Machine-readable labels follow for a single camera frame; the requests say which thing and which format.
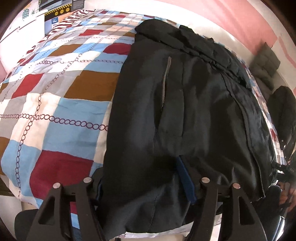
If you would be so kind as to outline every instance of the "bedsheet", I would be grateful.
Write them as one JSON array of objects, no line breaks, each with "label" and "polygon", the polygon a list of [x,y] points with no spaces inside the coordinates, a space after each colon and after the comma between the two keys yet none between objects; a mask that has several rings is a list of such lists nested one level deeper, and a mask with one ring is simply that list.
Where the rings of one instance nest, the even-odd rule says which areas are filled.
[{"label": "bedsheet", "polygon": [[[75,184],[103,166],[117,79],[134,42],[134,28],[152,18],[179,27],[147,15],[76,11],[30,49],[0,84],[0,174],[9,178],[9,188],[21,201],[40,207],[55,182]],[[283,163],[265,100],[246,70],[277,161]],[[73,203],[71,216],[79,227]]]}]

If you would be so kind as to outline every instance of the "red square patch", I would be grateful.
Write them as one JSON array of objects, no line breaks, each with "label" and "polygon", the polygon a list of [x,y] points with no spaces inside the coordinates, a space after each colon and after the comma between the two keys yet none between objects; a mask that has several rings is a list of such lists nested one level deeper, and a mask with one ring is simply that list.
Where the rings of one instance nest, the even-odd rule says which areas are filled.
[{"label": "red square patch", "polygon": [[126,15],[115,15],[115,16],[113,16],[113,18],[125,18],[126,17]]},{"label": "red square patch", "polygon": [[56,182],[64,186],[81,182],[89,176],[92,164],[93,160],[42,150],[30,176],[33,196],[44,200]]},{"label": "red square patch", "polygon": [[21,63],[23,62],[25,59],[24,58],[21,58],[17,63]]},{"label": "red square patch", "polygon": [[100,30],[100,29],[87,29],[84,33],[79,34],[79,36],[89,36],[89,35],[96,35],[99,34],[101,32],[103,32],[104,30]]},{"label": "red square patch", "polygon": [[144,16],[148,18],[154,18],[153,16],[150,16],[150,15],[144,15]]},{"label": "red square patch", "polygon": [[35,57],[35,55],[31,56],[27,61],[25,61],[24,63],[22,63],[20,66],[25,66],[27,63],[29,63],[33,58]]},{"label": "red square patch", "polygon": [[11,74],[12,74],[12,72],[10,72],[6,78],[9,78],[11,76]]},{"label": "red square patch", "polygon": [[116,54],[128,55],[130,50],[131,50],[130,44],[114,43],[106,47],[103,53],[116,53]]},{"label": "red square patch", "polygon": [[28,54],[28,53],[32,53],[33,51],[34,51],[34,49],[31,49],[31,50],[29,50],[29,51],[27,52],[27,54]]},{"label": "red square patch", "polygon": [[13,93],[11,98],[13,99],[13,98],[16,98],[19,96],[24,96],[24,95],[28,94],[39,83],[42,76],[43,76],[43,74],[29,74],[29,75],[27,75],[22,80],[20,86]]}]

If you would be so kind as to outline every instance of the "black jacket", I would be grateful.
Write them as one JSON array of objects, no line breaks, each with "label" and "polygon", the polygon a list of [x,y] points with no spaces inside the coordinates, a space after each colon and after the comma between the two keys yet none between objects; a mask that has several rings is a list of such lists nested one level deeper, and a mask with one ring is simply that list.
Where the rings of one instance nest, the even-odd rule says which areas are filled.
[{"label": "black jacket", "polygon": [[296,100],[293,92],[289,87],[280,86],[269,97],[267,107],[288,161],[296,140]]},{"label": "black jacket", "polygon": [[190,221],[179,156],[191,178],[238,182],[251,200],[273,180],[269,131],[240,62],[185,26],[147,20],[136,31],[109,121],[98,208],[107,239]]}]

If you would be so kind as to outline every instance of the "human hand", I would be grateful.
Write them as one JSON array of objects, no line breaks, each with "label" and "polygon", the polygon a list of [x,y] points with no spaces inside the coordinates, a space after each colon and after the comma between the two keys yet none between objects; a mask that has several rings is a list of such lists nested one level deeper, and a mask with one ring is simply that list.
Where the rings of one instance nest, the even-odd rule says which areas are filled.
[{"label": "human hand", "polygon": [[290,207],[288,207],[288,212],[290,212],[296,206],[296,191],[294,188],[290,188],[289,190],[285,190],[285,184],[279,182],[280,188],[282,190],[281,196],[279,199],[279,205],[284,204],[288,199],[288,192],[293,196]]}]

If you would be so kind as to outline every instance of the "checkered duvet cover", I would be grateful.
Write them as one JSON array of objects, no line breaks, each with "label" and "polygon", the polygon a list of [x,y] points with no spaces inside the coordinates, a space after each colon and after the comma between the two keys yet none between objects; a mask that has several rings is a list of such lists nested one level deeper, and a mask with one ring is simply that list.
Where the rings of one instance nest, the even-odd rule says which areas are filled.
[{"label": "checkered duvet cover", "polygon": [[[40,207],[53,183],[75,184],[102,167],[112,98],[134,28],[152,18],[179,27],[147,15],[76,11],[0,84],[0,174],[21,201]],[[250,80],[282,158],[266,103]],[[71,212],[79,227],[75,204]]]}]

